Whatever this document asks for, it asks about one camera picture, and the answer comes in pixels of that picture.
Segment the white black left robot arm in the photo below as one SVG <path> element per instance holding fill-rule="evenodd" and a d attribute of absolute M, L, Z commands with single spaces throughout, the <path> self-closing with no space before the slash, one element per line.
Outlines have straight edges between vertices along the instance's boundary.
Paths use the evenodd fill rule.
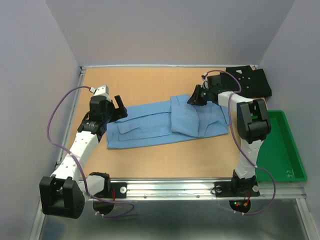
<path fill-rule="evenodd" d="M 92 172 L 85 176 L 83 168 L 95 147 L 107 131 L 107 125 L 128 116 L 119 95 L 115 102 L 106 95 L 90 98 L 89 111 L 85 114 L 70 149 L 59 167 L 44 176 L 39 183 L 42 211 L 45 215 L 77 219 L 86 201 L 111 193 L 109 174 Z"/>

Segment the light blue long sleeve shirt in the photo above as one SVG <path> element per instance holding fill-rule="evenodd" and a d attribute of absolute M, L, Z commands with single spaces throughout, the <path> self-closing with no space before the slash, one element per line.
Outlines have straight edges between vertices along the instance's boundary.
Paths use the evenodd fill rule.
<path fill-rule="evenodd" d="M 228 109 L 191 105 L 188 94 L 130 106 L 128 116 L 107 125 L 108 149 L 130 149 L 210 138 L 229 133 Z"/>

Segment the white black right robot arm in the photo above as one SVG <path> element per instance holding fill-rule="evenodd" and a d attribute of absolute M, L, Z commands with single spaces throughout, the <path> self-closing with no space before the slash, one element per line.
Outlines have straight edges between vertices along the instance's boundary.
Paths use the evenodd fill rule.
<path fill-rule="evenodd" d="M 257 158 L 260 148 L 271 132 L 271 122 L 263 99 L 246 98 L 240 91 L 222 89 L 217 83 L 208 80 L 208 74 L 202 75 L 202 84 L 196 85 L 188 104 L 204 106 L 208 101 L 226 107 L 228 114 L 236 114 L 236 130 L 240 142 L 235 145 L 239 149 L 239 158 L 229 181 L 217 181 L 213 192 L 218 198 L 259 196 L 256 177 Z"/>

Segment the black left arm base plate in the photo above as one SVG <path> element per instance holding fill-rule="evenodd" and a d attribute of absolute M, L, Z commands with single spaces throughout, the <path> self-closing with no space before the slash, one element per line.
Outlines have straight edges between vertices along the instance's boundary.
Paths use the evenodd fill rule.
<path fill-rule="evenodd" d="M 128 184 L 126 182 L 111 182 L 110 190 L 103 190 L 94 196 L 102 199 L 125 199 L 127 197 Z"/>

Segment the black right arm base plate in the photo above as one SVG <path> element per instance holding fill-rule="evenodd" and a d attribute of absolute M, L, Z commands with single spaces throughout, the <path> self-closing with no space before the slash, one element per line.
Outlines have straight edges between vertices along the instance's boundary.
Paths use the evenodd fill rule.
<path fill-rule="evenodd" d="M 236 186 L 231 181 L 218 181 L 214 183 L 211 193 L 217 198 L 259 197 L 258 183 L 249 183 Z"/>

